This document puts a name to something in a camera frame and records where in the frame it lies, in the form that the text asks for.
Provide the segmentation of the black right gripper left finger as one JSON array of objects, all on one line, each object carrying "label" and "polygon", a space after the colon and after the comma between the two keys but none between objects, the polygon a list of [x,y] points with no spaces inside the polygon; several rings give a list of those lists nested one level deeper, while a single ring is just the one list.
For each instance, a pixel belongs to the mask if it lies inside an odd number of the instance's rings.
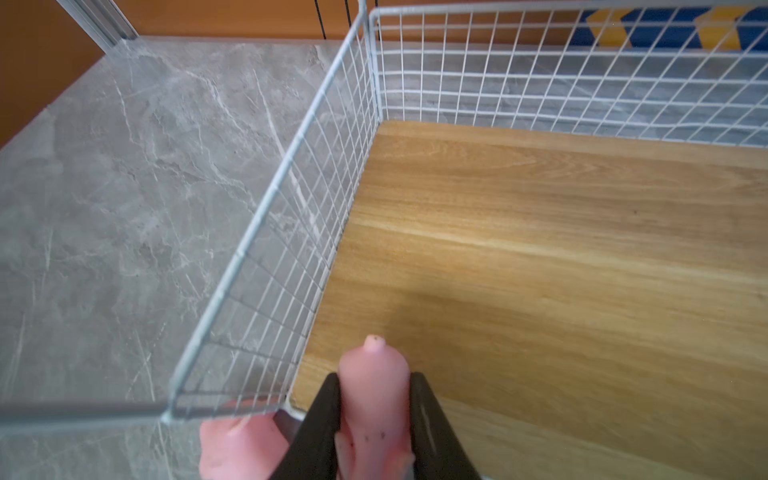
[{"label": "black right gripper left finger", "polygon": [[327,479],[338,475],[335,434],[341,426],[341,388],[337,373],[326,376],[272,480]]}]

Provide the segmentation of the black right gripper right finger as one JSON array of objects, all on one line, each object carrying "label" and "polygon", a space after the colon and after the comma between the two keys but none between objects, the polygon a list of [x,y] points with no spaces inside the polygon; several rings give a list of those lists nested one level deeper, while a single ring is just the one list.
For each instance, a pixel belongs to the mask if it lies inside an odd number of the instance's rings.
[{"label": "black right gripper right finger", "polygon": [[411,373],[409,396],[414,478],[480,480],[423,373]]}]

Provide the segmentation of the white wire wooden shelf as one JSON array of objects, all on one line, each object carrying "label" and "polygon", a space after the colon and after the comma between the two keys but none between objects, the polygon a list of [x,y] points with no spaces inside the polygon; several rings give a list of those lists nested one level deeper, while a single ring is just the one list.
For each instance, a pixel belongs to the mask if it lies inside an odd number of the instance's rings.
[{"label": "white wire wooden shelf", "polygon": [[195,479],[379,334],[493,479],[767,475],[767,5],[139,38],[1,151],[1,475]]}]

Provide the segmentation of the pink pig toy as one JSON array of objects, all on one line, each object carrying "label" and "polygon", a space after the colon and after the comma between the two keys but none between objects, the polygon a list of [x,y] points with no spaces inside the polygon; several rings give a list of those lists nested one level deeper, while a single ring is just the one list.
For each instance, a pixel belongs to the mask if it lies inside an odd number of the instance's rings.
[{"label": "pink pig toy", "polygon": [[203,421],[199,429],[202,479],[269,479],[289,442],[275,412]]},{"label": "pink pig toy", "polygon": [[337,371],[341,423],[334,442],[340,479],[403,479],[415,456],[410,436],[410,368],[371,334],[344,353]]}]

